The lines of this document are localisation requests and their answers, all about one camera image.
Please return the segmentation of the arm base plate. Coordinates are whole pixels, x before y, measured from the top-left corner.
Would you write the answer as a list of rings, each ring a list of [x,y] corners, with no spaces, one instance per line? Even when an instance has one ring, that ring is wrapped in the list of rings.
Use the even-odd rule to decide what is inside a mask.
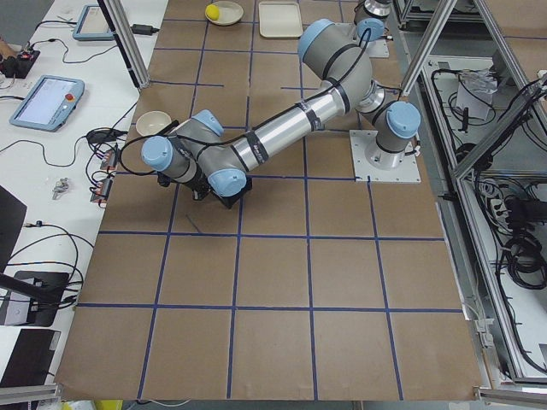
[[[371,40],[368,42],[366,52],[372,58],[385,58],[390,56],[386,34],[384,32],[374,33]]]
[[[407,143],[405,151],[392,154],[377,145],[374,130],[350,130],[350,147],[355,180],[383,184],[419,184],[420,171],[413,149]]]

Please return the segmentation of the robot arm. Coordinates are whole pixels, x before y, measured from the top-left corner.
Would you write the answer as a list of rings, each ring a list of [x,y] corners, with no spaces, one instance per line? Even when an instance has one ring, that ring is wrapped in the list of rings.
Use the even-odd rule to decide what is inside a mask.
[[[391,12],[391,0],[361,0],[354,12],[358,41],[375,41],[384,35],[385,21]]]
[[[368,162],[391,170],[402,160],[421,124],[410,102],[388,97],[373,76],[368,44],[384,33],[382,20],[366,18],[350,30],[328,19],[313,22],[300,37],[301,62],[321,80],[321,87],[284,111],[230,141],[221,140],[220,122],[208,110],[193,115],[167,136],[151,136],[141,148],[142,161],[162,178],[162,185],[182,184],[195,199],[215,195],[231,208],[252,188],[248,173],[328,121],[352,110],[376,129]]]

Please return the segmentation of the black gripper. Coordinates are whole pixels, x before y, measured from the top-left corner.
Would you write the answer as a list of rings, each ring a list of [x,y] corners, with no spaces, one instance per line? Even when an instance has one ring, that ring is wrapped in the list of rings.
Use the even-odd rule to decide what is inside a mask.
[[[194,201],[202,201],[213,190],[206,177],[192,179],[190,189]]]

